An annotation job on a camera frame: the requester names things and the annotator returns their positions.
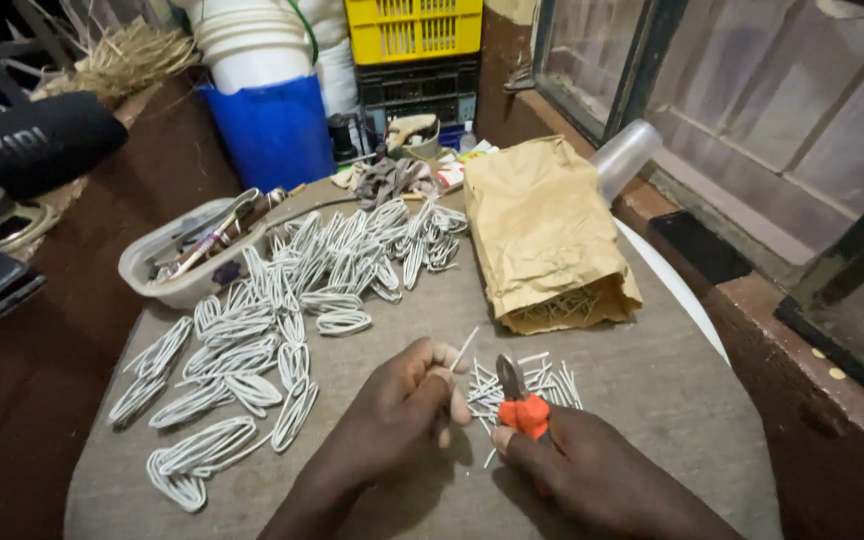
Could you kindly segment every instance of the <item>yellow plastic crate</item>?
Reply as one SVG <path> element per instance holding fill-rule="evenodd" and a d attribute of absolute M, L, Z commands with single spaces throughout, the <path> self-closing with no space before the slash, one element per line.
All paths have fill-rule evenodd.
<path fill-rule="evenodd" d="M 463 55 L 479 50 L 482 0 L 345 0 L 355 64 Z"/>

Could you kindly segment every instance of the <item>stacked white bucket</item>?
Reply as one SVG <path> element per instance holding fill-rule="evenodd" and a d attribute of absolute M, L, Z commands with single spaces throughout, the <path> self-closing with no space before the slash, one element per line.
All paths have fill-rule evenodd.
<path fill-rule="evenodd" d="M 307 77 L 312 47 L 288 3 L 273 0 L 173 0 L 182 6 L 202 59 L 223 94 Z"/>

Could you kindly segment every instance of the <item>blue bucket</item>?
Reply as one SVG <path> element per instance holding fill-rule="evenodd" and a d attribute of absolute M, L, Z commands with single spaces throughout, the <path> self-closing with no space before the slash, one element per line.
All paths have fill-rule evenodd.
<path fill-rule="evenodd" d="M 315 75 L 232 95 L 198 87 L 219 125 L 243 188 L 294 190 L 335 173 L 326 108 Z"/>

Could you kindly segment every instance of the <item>green cord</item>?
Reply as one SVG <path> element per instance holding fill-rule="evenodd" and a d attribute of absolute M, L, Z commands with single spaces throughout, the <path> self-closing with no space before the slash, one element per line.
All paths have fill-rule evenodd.
<path fill-rule="evenodd" d="M 306 20 L 306 16 L 299 10 L 299 6 L 296 5 L 296 0 L 288 0 L 289 4 L 292 5 L 292 9 L 295 10 L 295 14 L 299 19 L 302 19 L 302 24 L 305 25 L 305 31 L 309 33 L 309 38 L 312 39 L 312 66 L 315 66 L 315 63 L 319 61 L 319 43 L 315 39 L 315 32 L 312 31 L 312 26 L 309 25 L 309 21 Z"/>

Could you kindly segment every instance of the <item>grey table surface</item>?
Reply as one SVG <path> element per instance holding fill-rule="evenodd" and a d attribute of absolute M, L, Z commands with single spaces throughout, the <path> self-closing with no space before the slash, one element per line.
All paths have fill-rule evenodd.
<path fill-rule="evenodd" d="M 289 205 L 334 197 L 312 185 Z M 461 202 L 452 205 L 461 206 Z M 548 351 L 566 361 L 587 411 L 612 423 L 651 460 L 691 489 L 747 538 L 781 538 L 779 507 L 762 420 L 741 383 L 703 337 L 673 295 L 620 235 L 644 299 L 623 324 L 512 335 L 494 323 L 473 246 L 462 240 L 458 268 L 422 274 L 398 305 L 372 298 L 373 327 L 346 338 L 327 338 L 306 317 L 311 375 L 320 393 L 294 444 L 282 455 L 263 446 L 206 483 L 208 503 L 188 514 L 149 481 L 152 450 L 171 446 L 218 420 L 247 414 L 237 403 L 216 409 L 177 432 L 157 432 L 148 420 L 186 388 L 167 393 L 127 430 L 106 418 L 132 380 L 116 375 L 78 460 L 69 486 L 65 536 L 82 539 L 254 538 L 285 497 L 306 460 L 338 421 L 368 374 L 412 340 L 431 336 L 461 346 L 481 325 L 469 356 L 493 362 L 497 353 L 524 357 Z M 160 337 L 182 313 L 151 306 L 136 322 L 117 374 Z M 200 344 L 186 348 L 179 365 Z M 181 370 L 171 383 L 181 379 Z M 276 371 L 267 374 L 280 385 Z M 460 385 L 467 380 L 462 377 Z M 259 436 L 278 410 L 259 420 Z M 407 472 L 360 498 L 339 532 L 343 538 L 575 538 L 588 534 L 538 497 L 529 482 L 499 459 L 479 423 L 453 427 L 447 451 L 429 450 Z"/>

